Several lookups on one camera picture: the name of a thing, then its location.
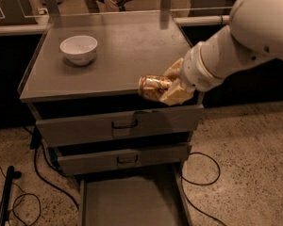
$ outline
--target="black cable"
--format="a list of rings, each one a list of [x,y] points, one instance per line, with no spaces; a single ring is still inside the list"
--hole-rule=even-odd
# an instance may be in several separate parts
[[[47,183],[48,185],[50,185],[51,187],[55,188],[56,190],[60,191],[61,193],[64,193],[66,196],[68,196],[72,201],[73,203],[75,204],[75,207],[76,209],[78,210],[78,203],[75,201],[75,198],[70,195],[68,192],[64,191],[63,189],[59,188],[58,186],[55,186],[53,185],[52,183],[50,183],[49,181],[47,181],[45,178],[43,178],[39,171],[38,171],[38,168],[37,168],[37,152],[38,152],[38,149],[35,149],[35,155],[34,155],[34,168],[35,168],[35,171],[36,171],[36,174],[38,175],[38,177],[44,181],[45,183]]]
[[[194,209],[196,209],[198,212],[204,214],[205,216],[214,219],[215,221],[219,222],[220,224],[226,226],[226,224],[223,223],[221,220],[217,219],[216,217],[214,217],[214,216],[212,216],[212,215],[210,215],[210,214],[207,214],[206,212],[204,212],[204,211],[202,211],[201,209],[199,209],[198,207],[196,207],[196,206],[191,202],[191,200],[188,198],[188,196],[187,196],[187,194],[186,194],[186,192],[185,192],[185,190],[184,190],[184,188],[183,188],[183,184],[182,184],[182,183],[183,183],[183,180],[182,180],[182,178],[181,178],[181,188],[182,188],[183,194],[185,195],[185,197],[186,197],[188,203],[189,203]]]
[[[43,145],[42,143],[41,143],[41,147],[42,147],[43,157],[44,157],[45,162],[46,162],[46,164],[48,165],[48,167],[49,167],[50,169],[54,170],[55,172],[57,172],[59,175],[61,175],[61,176],[63,176],[63,177],[68,177],[67,175],[65,175],[65,174],[63,173],[63,171],[61,171],[61,170],[55,168],[55,167],[48,161],[48,158],[47,158],[46,152],[45,152],[45,148],[44,148],[44,145]]]
[[[210,215],[210,214],[208,214],[208,213],[202,211],[202,210],[199,209],[198,207],[196,207],[196,206],[191,202],[191,200],[189,199],[189,197],[187,196],[187,194],[186,194],[186,192],[185,192],[185,190],[184,190],[184,188],[183,188],[183,181],[186,181],[187,183],[189,183],[189,184],[191,184],[191,185],[196,185],[196,186],[211,186],[211,185],[213,185],[214,183],[216,183],[216,182],[218,181],[218,179],[219,179],[219,177],[220,177],[220,175],[221,175],[220,166],[219,166],[219,164],[217,163],[216,160],[214,160],[212,157],[210,157],[209,155],[204,154],[204,153],[190,153],[190,155],[193,155],[193,154],[201,154],[201,155],[203,155],[203,156],[208,157],[209,159],[211,159],[211,160],[215,163],[215,165],[217,166],[218,175],[217,175],[217,178],[216,178],[215,180],[213,180],[212,182],[209,182],[209,183],[206,183],[206,184],[198,184],[198,183],[195,183],[195,182],[192,182],[192,181],[186,179],[185,177],[182,176],[182,172],[180,172],[180,176],[181,176],[181,188],[182,188],[183,194],[184,194],[186,200],[188,201],[188,203],[190,204],[190,206],[192,206],[192,207],[193,207],[195,210],[197,210],[199,213],[201,213],[201,214],[203,214],[203,215],[205,215],[205,216],[207,216],[207,217],[209,217],[209,218],[211,218],[211,219],[217,221],[218,223],[222,224],[223,226],[226,226],[226,224],[223,223],[221,220],[217,219],[216,217],[214,217],[214,216],[212,216],[212,215]]]
[[[1,166],[0,166],[0,171],[1,171],[2,175],[6,178],[6,175],[5,175],[5,173],[3,172]],[[15,186],[17,186],[17,187],[23,192],[23,194],[20,195],[20,196],[18,196],[18,197],[16,198],[16,200],[13,202],[13,205],[12,205],[11,210],[8,212],[8,225],[10,225],[10,224],[9,224],[10,213],[13,213],[13,215],[14,215],[17,219],[19,219],[19,220],[24,224],[24,226],[32,226],[32,225],[34,225],[34,224],[38,221],[39,217],[41,216],[41,201],[40,201],[40,199],[38,198],[37,195],[35,195],[35,194],[33,194],[33,193],[26,193],[19,185],[15,184],[15,183],[12,183],[12,184],[15,185]],[[26,223],[15,213],[15,208],[22,202],[23,198],[26,197],[26,196],[34,196],[34,197],[38,200],[38,205],[39,205],[39,214],[38,214],[37,218],[33,221],[33,223],[32,223],[32,224],[29,224],[29,225],[26,224]]]
[[[26,224],[26,223],[19,217],[19,215],[17,215],[16,212],[15,212],[15,208],[23,201],[24,197],[27,197],[27,196],[33,196],[34,198],[36,198],[37,201],[38,201],[38,205],[39,205],[39,214],[38,214],[37,218],[36,218],[31,224]],[[11,209],[11,212],[13,213],[13,215],[14,215],[18,220],[20,220],[25,226],[32,226],[32,225],[34,225],[34,224],[38,221],[39,217],[41,216],[41,211],[42,211],[42,209],[41,209],[41,201],[40,201],[39,197],[38,197],[36,194],[34,194],[34,193],[25,193],[25,194],[22,194],[22,195],[18,196],[18,197],[15,199],[15,201],[13,202],[12,209]]]
[[[32,135],[32,131],[30,131],[29,129],[27,129],[26,126],[23,126],[23,129],[25,129],[30,135]]]
[[[24,128],[30,135],[33,135],[33,132],[30,131],[30,130],[28,130],[25,126],[23,126],[23,128]],[[44,157],[45,162],[46,162],[46,164],[48,165],[48,167],[49,167],[50,169],[56,171],[59,175],[61,175],[61,176],[63,176],[63,177],[68,177],[67,175],[65,175],[65,174],[63,173],[63,171],[61,171],[61,170],[55,168],[55,167],[49,162],[49,160],[48,160],[48,158],[47,158],[47,156],[46,156],[46,152],[45,152],[45,148],[44,148],[43,143],[40,143],[40,145],[42,146],[43,157]]]
[[[218,169],[218,175],[217,175],[216,179],[213,180],[213,181],[210,182],[210,183],[199,184],[199,183],[195,183],[195,182],[192,182],[192,181],[186,179],[186,178],[182,175],[182,172],[180,173],[181,178],[182,178],[184,181],[186,181],[187,183],[192,184],[192,185],[196,185],[196,186],[210,186],[210,185],[215,184],[215,183],[218,181],[218,179],[219,179],[219,177],[220,177],[220,174],[221,174],[220,167],[219,167],[218,163],[216,162],[216,160],[215,160],[214,158],[210,157],[209,155],[204,154],[204,153],[190,153],[190,156],[191,156],[191,155],[194,155],[194,154],[201,154],[201,155],[203,155],[203,156],[205,156],[205,157],[208,157],[210,160],[212,160],[212,161],[215,163],[215,165],[216,165],[216,167],[217,167],[217,169]]]

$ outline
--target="black pole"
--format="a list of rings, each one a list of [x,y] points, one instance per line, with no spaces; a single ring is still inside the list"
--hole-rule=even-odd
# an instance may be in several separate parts
[[[4,226],[6,224],[7,215],[8,215],[9,195],[10,195],[13,174],[14,174],[14,167],[9,166],[7,171],[6,181],[4,183],[2,199],[0,203],[0,226]]]

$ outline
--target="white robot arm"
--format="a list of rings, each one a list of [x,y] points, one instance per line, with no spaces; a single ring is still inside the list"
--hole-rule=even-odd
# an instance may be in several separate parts
[[[232,73],[283,60],[283,0],[237,0],[229,25],[185,55],[179,78],[208,91]]]

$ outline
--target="drawer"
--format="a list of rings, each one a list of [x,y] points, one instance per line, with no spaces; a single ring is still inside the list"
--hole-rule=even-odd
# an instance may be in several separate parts
[[[179,143],[103,153],[76,154],[59,156],[58,163],[67,175],[87,174],[182,162],[188,158],[188,149],[188,143]]]
[[[178,177],[170,164],[91,174],[80,182],[78,225],[192,226]]]
[[[202,105],[155,108],[37,121],[49,147],[122,138],[148,137],[196,129]]]

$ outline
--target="drawer handle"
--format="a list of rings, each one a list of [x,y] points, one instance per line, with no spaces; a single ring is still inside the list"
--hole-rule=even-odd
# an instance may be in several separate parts
[[[139,121],[137,119],[135,119],[131,124],[127,124],[127,125],[115,125],[114,121],[111,123],[111,126],[113,129],[126,129],[126,128],[133,128],[138,126]]]
[[[118,164],[129,164],[129,163],[136,163],[139,160],[139,156],[136,154],[135,158],[132,159],[126,159],[126,160],[120,160],[120,157],[117,157],[117,163]]]

